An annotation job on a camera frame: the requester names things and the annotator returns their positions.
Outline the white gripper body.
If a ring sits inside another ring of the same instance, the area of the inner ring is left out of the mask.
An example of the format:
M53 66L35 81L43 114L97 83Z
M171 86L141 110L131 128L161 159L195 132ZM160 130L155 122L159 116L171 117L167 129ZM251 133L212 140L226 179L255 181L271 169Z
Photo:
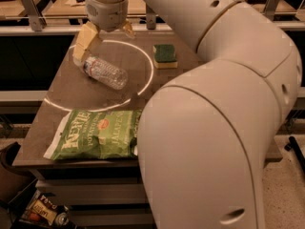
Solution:
M127 18L128 0L106 3L86 0L88 19L100 30L115 31L123 26Z

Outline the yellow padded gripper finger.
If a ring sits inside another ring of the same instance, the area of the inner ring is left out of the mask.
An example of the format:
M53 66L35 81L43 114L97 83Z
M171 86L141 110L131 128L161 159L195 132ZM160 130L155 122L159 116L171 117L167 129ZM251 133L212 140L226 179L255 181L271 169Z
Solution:
M92 22L83 24L76 38L73 49L73 62L75 65L82 65L92 54L92 51L101 43L99 29Z
M129 37L129 38L134 38L135 37L135 33L133 31L133 28L132 28L132 24L126 20L123 24L123 32Z

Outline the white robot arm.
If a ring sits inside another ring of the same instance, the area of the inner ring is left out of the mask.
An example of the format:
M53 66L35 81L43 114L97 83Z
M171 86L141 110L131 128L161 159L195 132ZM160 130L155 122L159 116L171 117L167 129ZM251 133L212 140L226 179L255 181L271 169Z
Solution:
M241 0L144 0L201 58L160 88L137 149L157 229L265 229L262 174L301 85L294 41ZM114 31L127 0L86 0Z

